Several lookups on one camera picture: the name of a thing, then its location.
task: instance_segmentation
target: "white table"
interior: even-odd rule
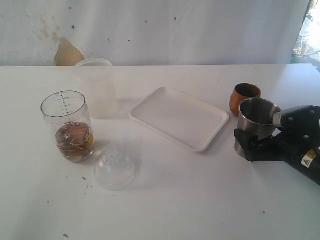
[[[111,192],[95,182],[95,158],[75,164],[60,155],[40,111],[48,95],[77,89],[74,69],[0,68],[1,240],[320,239],[320,187],[286,163],[238,156],[234,116],[197,154],[127,115],[160,87],[230,112],[242,82],[282,109],[320,105],[320,74],[311,65],[115,67],[115,80],[122,112],[92,120],[95,156],[104,142],[125,137],[137,174]]]

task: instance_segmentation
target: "wooden cup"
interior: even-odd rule
[[[229,107],[231,112],[238,117],[239,105],[245,99],[260,98],[261,90],[250,83],[240,83],[235,86],[230,98]]]

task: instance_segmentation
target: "white plastic tray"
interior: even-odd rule
[[[130,117],[193,152],[204,151],[229,119],[226,112],[167,87],[144,99]]]

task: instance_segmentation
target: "stainless steel cup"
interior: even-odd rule
[[[239,118],[237,128],[254,135],[258,139],[271,136],[276,127],[273,125],[274,114],[281,108],[263,98],[249,98],[239,105]],[[239,142],[235,140],[234,149],[241,157],[245,157]]]

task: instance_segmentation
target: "glass measuring cup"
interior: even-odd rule
[[[94,133],[85,97],[77,91],[60,91],[41,104],[43,118],[62,155],[73,163],[94,151]]]
[[[118,103],[111,62],[103,58],[90,58],[78,62],[75,68],[91,117],[106,119],[115,114]]]

